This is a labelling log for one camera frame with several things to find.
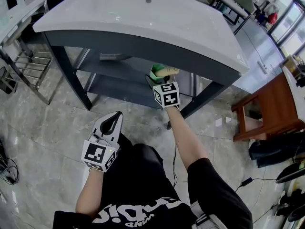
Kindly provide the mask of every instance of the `wooden stool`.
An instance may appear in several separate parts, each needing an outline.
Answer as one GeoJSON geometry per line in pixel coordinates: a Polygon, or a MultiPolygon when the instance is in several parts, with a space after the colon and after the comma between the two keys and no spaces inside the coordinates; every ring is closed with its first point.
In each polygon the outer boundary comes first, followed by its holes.
{"type": "Polygon", "coordinates": [[[286,68],[285,70],[285,74],[284,72],[280,73],[271,82],[232,106],[232,111],[237,112],[240,123],[239,134],[233,137],[234,141],[249,138],[266,140],[273,135],[305,128],[305,123],[300,120],[296,110],[291,89],[293,85],[288,84],[288,80],[292,81],[287,75],[290,73],[287,73],[286,68]],[[244,106],[251,101],[256,101],[259,104],[262,121],[244,115],[244,106]]]}

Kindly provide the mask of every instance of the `power adapter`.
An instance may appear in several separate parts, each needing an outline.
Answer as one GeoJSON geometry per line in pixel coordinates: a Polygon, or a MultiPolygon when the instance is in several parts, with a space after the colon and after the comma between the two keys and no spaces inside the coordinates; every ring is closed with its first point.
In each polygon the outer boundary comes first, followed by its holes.
{"type": "Polygon", "coordinates": [[[252,177],[248,178],[247,180],[243,181],[240,185],[240,187],[245,187],[247,186],[249,183],[253,182],[252,177]]]}

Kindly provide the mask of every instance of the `metal rack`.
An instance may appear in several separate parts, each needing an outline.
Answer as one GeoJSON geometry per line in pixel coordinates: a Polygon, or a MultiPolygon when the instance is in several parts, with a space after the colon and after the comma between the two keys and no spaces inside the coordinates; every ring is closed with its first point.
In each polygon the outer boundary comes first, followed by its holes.
{"type": "MultiPolygon", "coordinates": [[[[91,73],[84,87],[86,92],[161,109],[145,79],[155,62],[138,57],[100,61],[99,56],[99,50],[83,49],[74,62],[75,70],[91,73]]],[[[193,73],[180,70],[175,78],[180,93],[194,97],[196,84],[193,73]]]]}
{"type": "MultiPolygon", "coordinates": [[[[16,60],[14,61],[14,63],[18,63],[18,64],[24,64],[24,67],[18,67],[17,68],[19,70],[21,70],[21,72],[23,73],[24,71],[32,71],[32,72],[37,72],[37,73],[40,73],[39,76],[34,76],[34,75],[31,75],[31,74],[23,74],[24,76],[30,78],[30,79],[34,79],[33,82],[31,83],[32,86],[38,91],[44,77],[46,76],[49,68],[50,68],[50,64],[52,63],[52,58],[48,58],[48,57],[37,57],[37,56],[34,56],[34,54],[51,54],[50,52],[32,52],[33,56],[32,57],[29,57],[29,56],[26,56],[24,55],[25,54],[25,51],[21,51],[19,53],[19,55],[17,56],[16,60]],[[23,61],[19,61],[19,59],[27,59],[28,62],[23,62],[23,61]],[[46,63],[37,63],[37,62],[33,62],[34,59],[39,59],[39,60],[47,60],[46,63]],[[36,66],[36,67],[39,67],[39,69],[35,69],[35,68],[30,68],[29,66],[36,66]]],[[[9,74],[13,74],[13,75],[18,75],[16,72],[14,71],[10,71],[8,72],[9,74]]],[[[19,83],[25,83],[23,81],[19,81],[17,79],[14,79],[14,78],[6,78],[8,80],[11,80],[11,81],[16,81],[16,82],[19,82],[19,83]]]]}

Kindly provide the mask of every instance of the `marble floor tile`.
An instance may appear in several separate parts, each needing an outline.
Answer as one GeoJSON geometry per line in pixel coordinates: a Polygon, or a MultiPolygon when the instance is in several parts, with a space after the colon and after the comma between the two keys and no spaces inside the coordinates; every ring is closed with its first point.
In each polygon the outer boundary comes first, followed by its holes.
{"type": "Polygon", "coordinates": [[[236,189],[244,178],[247,166],[248,143],[234,143],[228,139],[215,139],[215,149],[212,164],[218,174],[233,189],[236,189]]]}
{"type": "Polygon", "coordinates": [[[187,205],[191,205],[190,203],[190,198],[188,196],[188,187],[187,187],[187,182],[183,182],[183,181],[178,181],[176,186],[175,186],[175,190],[180,198],[180,200],[187,204],[187,205]]]}
{"type": "Polygon", "coordinates": [[[228,104],[211,101],[186,119],[198,135],[233,139],[237,132],[237,115],[228,104]]]}
{"type": "Polygon", "coordinates": [[[166,127],[169,121],[166,112],[163,110],[104,96],[99,97],[91,111],[103,115],[113,111],[121,111],[124,115],[124,120],[159,127],[166,127]]]}
{"type": "MultiPolygon", "coordinates": [[[[203,143],[203,146],[204,146],[205,150],[207,151],[209,159],[211,160],[211,162],[213,162],[214,145],[215,145],[214,138],[209,137],[209,136],[201,136],[201,135],[198,135],[198,137],[201,140],[201,142],[203,143]]],[[[166,152],[167,155],[165,155],[164,152],[160,148],[157,149],[160,156],[164,159],[163,167],[164,167],[166,176],[169,178],[169,180],[172,182],[172,184],[174,182],[174,178],[173,178],[174,147],[175,147],[175,144],[173,147],[168,147],[168,146],[166,147],[168,149],[166,152]]],[[[178,149],[177,149],[176,160],[175,160],[175,173],[177,175],[178,181],[187,182],[187,170],[184,167],[184,164],[181,160],[178,149]]]]}
{"type": "Polygon", "coordinates": [[[173,156],[175,141],[171,130],[126,120],[123,123],[122,133],[132,144],[144,143],[153,146],[164,160],[173,156]]]}
{"type": "Polygon", "coordinates": [[[253,229],[278,229],[281,228],[283,221],[284,217],[274,216],[270,210],[266,215],[254,223],[253,229]]]}
{"type": "MultiPolygon", "coordinates": [[[[279,173],[281,173],[283,169],[289,165],[290,165],[289,162],[283,162],[281,164],[263,168],[265,169],[264,179],[276,179],[279,173]]],[[[260,191],[260,196],[257,199],[257,203],[252,207],[253,220],[258,219],[264,212],[270,209],[271,206],[277,204],[284,189],[284,183],[277,184],[273,180],[272,181],[258,180],[256,182],[260,182],[261,191],[260,191]]]]}
{"type": "Polygon", "coordinates": [[[34,138],[43,121],[46,107],[25,85],[20,84],[17,92],[2,103],[0,118],[27,137],[34,138]]]}
{"type": "Polygon", "coordinates": [[[52,228],[54,212],[57,210],[74,211],[60,200],[49,198],[33,190],[16,192],[19,208],[19,217],[26,223],[35,220],[38,223],[52,228]]]}
{"type": "Polygon", "coordinates": [[[61,166],[63,156],[33,142],[25,136],[17,136],[17,165],[20,180],[27,181],[31,187],[44,196],[58,198],[61,186],[61,166]]]}
{"type": "Polygon", "coordinates": [[[6,156],[12,159],[17,158],[18,149],[15,145],[18,131],[7,124],[3,119],[0,118],[0,140],[4,147],[6,147],[6,156]]]}
{"type": "MultiPolygon", "coordinates": [[[[40,92],[45,93],[47,92],[47,96],[51,97],[52,95],[52,102],[59,102],[62,104],[70,105],[73,107],[77,107],[80,109],[86,109],[85,106],[81,103],[81,101],[78,99],[68,82],[60,77],[61,72],[59,69],[52,69],[48,74],[46,75],[46,79],[43,81],[44,84],[41,84],[40,92]],[[48,86],[55,85],[54,91],[50,91],[48,86]]],[[[84,87],[90,73],[84,72],[84,71],[77,71],[76,73],[77,77],[79,78],[82,86],[84,87]]],[[[88,93],[87,96],[91,101],[94,101],[96,95],[88,93]]]]}
{"type": "MultiPolygon", "coordinates": [[[[199,77],[199,92],[201,92],[204,88],[206,88],[212,81],[208,80],[204,77],[199,77]]],[[[248,92],[231,85],[227,89],[225,89],[222,93],[214,98],[214,100],[218,100],[224,104],[233,105],[245,98],[249,95],[248,92]]]]}
{"type": "Polygon", "coordinates": [[[51,103],[45,110],[37,143],[74,160],[80,161],[84,140],[88,139],[101,114],[60,103],[51,103]]]}
{"type": "Polygon", "coordinates": [[[64,157],[61,167],[62,187],[59,195],[64,203],[71,205],[73,208],[75,208],[82,190],[85,169],[86,166],[84,163],[64,157]]]}

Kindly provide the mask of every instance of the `black t-shirt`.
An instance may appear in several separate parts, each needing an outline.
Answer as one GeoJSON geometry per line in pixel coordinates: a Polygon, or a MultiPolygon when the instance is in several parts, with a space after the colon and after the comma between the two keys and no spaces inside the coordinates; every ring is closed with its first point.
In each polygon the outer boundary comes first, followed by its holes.
{"type": "MultiPolygon", "coordinates": [[[[130,154],[124,160],[113,163],[112,170],[104,175],[102,210],[96,219],[56,211],[53,228],[191,228],[197,217],[179,200],[162,165],[147,162],[143,153],[130,154]]],[[[209,159],[199,159],[189,166],[188,189],[191,203],[198,201],[205,214],[215,214],[228,229],[253,227],[250,211],[209,159]]]]}

